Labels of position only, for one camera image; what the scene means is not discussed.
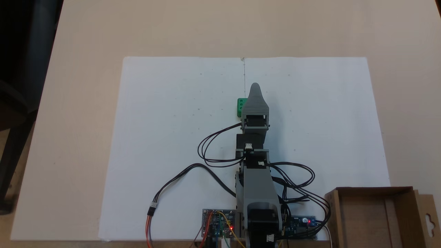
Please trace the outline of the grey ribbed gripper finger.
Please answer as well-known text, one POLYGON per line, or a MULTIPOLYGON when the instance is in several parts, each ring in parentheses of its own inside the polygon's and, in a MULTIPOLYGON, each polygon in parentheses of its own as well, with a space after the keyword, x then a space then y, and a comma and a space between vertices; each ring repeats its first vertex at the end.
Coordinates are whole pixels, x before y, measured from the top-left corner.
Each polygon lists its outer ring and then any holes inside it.
POLYGON ((242 107, 242 116, 249 115, 269 116, 269 106, 263 98, 258 83, 252 83, 247 101, 242 107))

